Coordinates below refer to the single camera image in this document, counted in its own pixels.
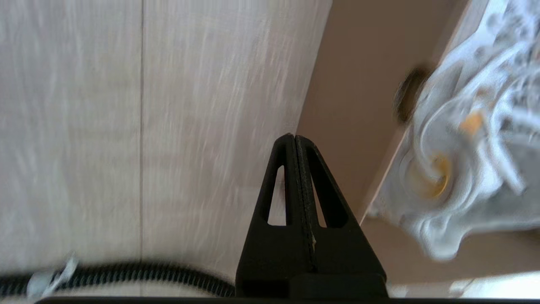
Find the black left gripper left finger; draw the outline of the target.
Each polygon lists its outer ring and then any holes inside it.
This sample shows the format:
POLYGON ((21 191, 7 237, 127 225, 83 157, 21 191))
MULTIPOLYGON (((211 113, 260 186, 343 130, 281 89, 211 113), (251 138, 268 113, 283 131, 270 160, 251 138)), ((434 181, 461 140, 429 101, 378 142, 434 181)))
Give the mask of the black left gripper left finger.
POLYGON ((312 269, 295 136, 273 144, 235 277, 238 298, 287 298, 289 281, 312 269), (286 224, 268 223, 279 168, 285 172, 286 224))

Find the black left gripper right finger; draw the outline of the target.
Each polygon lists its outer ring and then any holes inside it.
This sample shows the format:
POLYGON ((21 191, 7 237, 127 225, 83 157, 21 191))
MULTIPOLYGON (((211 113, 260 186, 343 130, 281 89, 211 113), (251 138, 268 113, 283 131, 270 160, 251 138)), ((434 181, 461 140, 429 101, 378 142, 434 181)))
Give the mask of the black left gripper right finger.
POLYGON ((297 136, 308 249, 316 272, 386 279, 386 273, 318 147, 297 136))

